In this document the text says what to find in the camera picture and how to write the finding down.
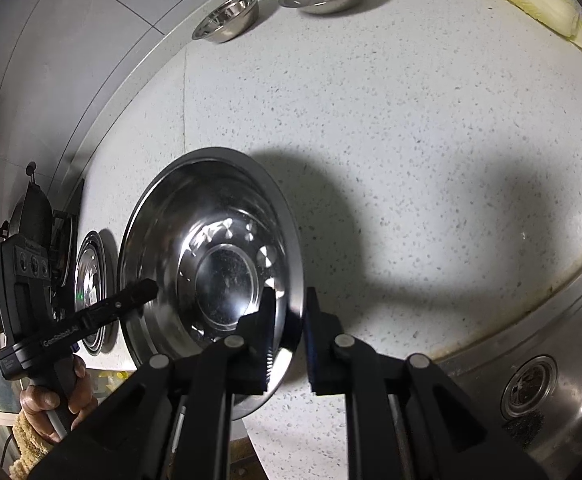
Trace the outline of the large steel plate with label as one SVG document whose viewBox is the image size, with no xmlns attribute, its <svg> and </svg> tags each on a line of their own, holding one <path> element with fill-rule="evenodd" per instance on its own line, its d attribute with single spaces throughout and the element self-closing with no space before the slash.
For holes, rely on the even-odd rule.
<svg viewBox="0 0 582 480">
<path fill-rule="evenodd" d="M 270 399 L 302 336 L 305 285 L 292 211 L 258 162 L 231 148 L 200 148 L 164 168 L 134 206 L 118 250 L 117 286 L 142 278 L 159 293 L 120 323 L 134 365 L 157 353 L 200 353 L 273 290 L 267 388 L 237 396 L 233 419 Z"/>
</svg>

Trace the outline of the small steel bowl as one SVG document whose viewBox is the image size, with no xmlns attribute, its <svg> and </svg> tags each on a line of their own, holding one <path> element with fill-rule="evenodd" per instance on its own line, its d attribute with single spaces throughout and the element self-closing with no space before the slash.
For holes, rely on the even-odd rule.
<svg viewBox="0 0 582 480">
<path fill-rule="evenodd" d="M 259 18 L 259 0 L 226 0 L 192 32 L 193 41 L 223 44 L 246 32 Z"/>
</svg>

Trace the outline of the steel plate at left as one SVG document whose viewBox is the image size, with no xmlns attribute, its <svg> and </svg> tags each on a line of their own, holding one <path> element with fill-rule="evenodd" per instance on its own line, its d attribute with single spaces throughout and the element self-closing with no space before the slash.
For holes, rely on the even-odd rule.
<svg viewBox="0 0 582 480">
<path fill-rule="evenodd" d="M 115 290 L 115 273 L 111 242 L 108 231 L 90 231 L 80 245 L 76 257 L 74 292 L 75 310 L 91 307 L 108 298 Z M 117 335 L 117 322 L 105 325 L 96 333 L 82 340 L 90 356 L 111 352 Z"/>
</svg>

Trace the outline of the wok with steel lid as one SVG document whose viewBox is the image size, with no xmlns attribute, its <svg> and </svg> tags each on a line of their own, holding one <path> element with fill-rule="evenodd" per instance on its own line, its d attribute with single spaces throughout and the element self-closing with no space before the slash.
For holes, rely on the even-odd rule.
<svg viewBox="0 0 582 480">
<path fill-rule="evenodd" d="M 36 183 L 35 170 L 36 162 L 30 162 L 25 168 L 29 181 L 26 192 L 14 208 L 8 232 L 10 235 L 22 234 L 44 249 L 49 249 L 54 222 L 53 209 L 47 195 Z"/>
</svg>

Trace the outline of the sink drain strainer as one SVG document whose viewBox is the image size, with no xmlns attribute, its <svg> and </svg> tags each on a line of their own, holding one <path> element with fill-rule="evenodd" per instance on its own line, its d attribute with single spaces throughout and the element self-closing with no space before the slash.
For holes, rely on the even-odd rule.
<svg viewBox="0 0 582 480">
<path fill-rule="evenodd" d="M 534 356 L 509 378 L 500 397 L 500 411 L 507 419 L 526 416 L 537 410 L 553 394 L 558 379 L 556 361 L 551 356 Z"/>
</svg>

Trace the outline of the stainless steel sink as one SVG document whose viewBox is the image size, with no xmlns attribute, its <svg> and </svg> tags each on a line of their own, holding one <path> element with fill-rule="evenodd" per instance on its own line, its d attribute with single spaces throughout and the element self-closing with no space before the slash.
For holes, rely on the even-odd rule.
<svg viewBox="0 0 582 480">
<path fill-rule="evenodd" d="M 517 323 L 438 364 L 549 478 L 582 465 L 582 270 Z"/>
</svg>

